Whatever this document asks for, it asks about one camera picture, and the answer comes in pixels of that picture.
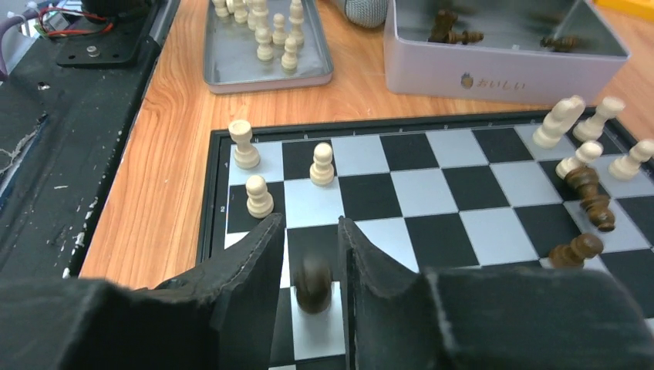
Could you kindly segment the black silver chess board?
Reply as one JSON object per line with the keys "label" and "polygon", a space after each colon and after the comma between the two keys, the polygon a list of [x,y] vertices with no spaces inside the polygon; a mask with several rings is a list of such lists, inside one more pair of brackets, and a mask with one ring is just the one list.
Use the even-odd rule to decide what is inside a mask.
{"label": "black silver chess board", "polygon": [[[252,170],[234,161],[227,131],[211,134],[197,259],[230,247],[256,224],[245,183],[265,178],[285,216],[285,254],[271,347],[273,369],[345,369],[340,274],[332,307],[309,316],[293,279],[304,254],[338,264],[337,224],[352,219],[389,256],[422,267],[546,267],[551,249],[594,227],[555,171],[580,142],[552,149],[533,133],[542,111],[435,116],[258,128]],[[309,175],[319,143],[333,150],[334,179]]]}

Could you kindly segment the dark chess pawn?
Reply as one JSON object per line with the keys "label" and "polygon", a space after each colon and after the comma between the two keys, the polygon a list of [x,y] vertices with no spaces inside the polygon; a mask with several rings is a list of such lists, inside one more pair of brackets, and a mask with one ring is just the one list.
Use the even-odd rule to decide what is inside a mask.
{"label": "dark chess pawn", "polygon": [[294,275],[298,306],[309,315],[326,310],[332,300],[332,271],[320,256],[304,256]]}

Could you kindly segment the tin lid with light pieces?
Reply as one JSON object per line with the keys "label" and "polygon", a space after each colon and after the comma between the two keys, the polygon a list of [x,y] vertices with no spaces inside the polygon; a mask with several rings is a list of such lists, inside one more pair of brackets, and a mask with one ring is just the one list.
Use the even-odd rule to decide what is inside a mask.
{"label": "tin lid with light pieces", "polygon": [[314,1],[211,1],[204,81],[216,94],[324,85],[334,67]]}

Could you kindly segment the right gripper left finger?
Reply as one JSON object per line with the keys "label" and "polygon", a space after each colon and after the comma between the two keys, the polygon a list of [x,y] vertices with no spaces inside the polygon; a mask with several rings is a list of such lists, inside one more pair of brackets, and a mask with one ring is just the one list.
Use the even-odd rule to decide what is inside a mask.
{"label": "right gripper left finger", "polygon": [[106,280],[1,284],[3,369],[266,369],[285,222],[271,214],[155,288]]}

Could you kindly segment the tin box with dark pieces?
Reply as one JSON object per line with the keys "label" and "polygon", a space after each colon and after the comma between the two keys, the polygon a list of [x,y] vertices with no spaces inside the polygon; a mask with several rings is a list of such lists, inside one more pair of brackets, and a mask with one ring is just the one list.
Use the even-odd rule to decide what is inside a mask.
{"label": "tin box with dark pieces", "polygon": [[399,94],[593,100],[630,53],[589,1],[391,1],[386,84]]}

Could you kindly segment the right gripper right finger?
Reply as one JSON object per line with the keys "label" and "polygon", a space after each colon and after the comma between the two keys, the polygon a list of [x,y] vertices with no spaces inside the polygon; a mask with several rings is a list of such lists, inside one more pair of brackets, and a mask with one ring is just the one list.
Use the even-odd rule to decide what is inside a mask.
{"label": "right gripper right finger", "polygon": [[593,270],[411,271],[338,223],[349,369],[651,369],[626,289]]}

